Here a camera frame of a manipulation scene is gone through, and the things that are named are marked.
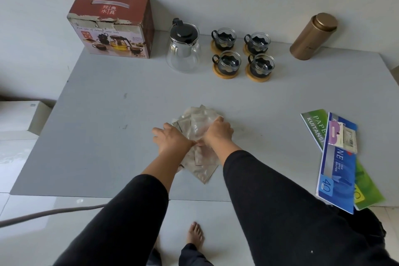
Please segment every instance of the blue notebook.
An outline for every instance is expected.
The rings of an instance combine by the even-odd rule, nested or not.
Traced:
[[[316,196],[353,214],[357,126],[328,113]]]

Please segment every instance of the hand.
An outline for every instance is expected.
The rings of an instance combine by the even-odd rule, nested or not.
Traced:
[[[215,142],[221,140],[231,141],[233,133],[234,130],[230,127],[230,123],[224,122],[223,117],[218,117],[208,128],[207,132],[200,140],[200,144],[203,142],[205,145],[212,147]]]
[[[152,133],[155,135],[152,140],[158,145],[159,154],[169,149],[182,149],[187,153],[196,144],[195,141],[184,137],[176,127],[169,123],[164,123],[164,129],[154,127]]]

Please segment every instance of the tiled floor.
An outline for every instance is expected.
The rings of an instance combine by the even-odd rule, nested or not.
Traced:
[[[9,195],[34,142],[0,141],[0,220],[53,208],[98,205],[110,200]],[[387,250],[392,258],[399,260],[399,209],[375,207],[372,210],[387,231]],[[98,211],[58,214],[1,228],[1,264],[51,265]],[[253,265],[248,244],[230,202],[170,201],[160,232],[165,266],[177,265],[187,229],[194,220],[204,230],[206,241],[203,251],[212,263],[218,266]]]

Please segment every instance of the glass tea cup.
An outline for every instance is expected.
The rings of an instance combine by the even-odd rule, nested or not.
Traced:
[[[252,35],[246,34],[244,37],[244,41],[247,44],[248,51],[251,54],[257,55],[257,54],[263,54],[267,51],[271,39],[269,35],[265,33],[256,32],[253,33]]]
[[[249,71],[253,76],[258,78],[266,78],[275,68],[273,57],[266,54],[249,55],[248,62]]]
[[[217,66],[222,75],[232,76],[237,74],[241,65],[241,57],[238,53],[226,50],[220,55],[215,54],[212,57],[213,63]]]
[[[235,31],[231,28],[220,28],[219,30],[213,30],[211,36],[215,41],[216,48],[222,51],[231,50],[237,39]]]

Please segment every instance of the canister lid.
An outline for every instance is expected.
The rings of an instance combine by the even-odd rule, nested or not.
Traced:
[[[170,37],[179,43],[192,44],[198,39],[198,29],[195,25],[173,19]]]
[[[327,13],[318,13],[314,19],[314,24],[323,31],[333,31],[338,26],[337,19]]]

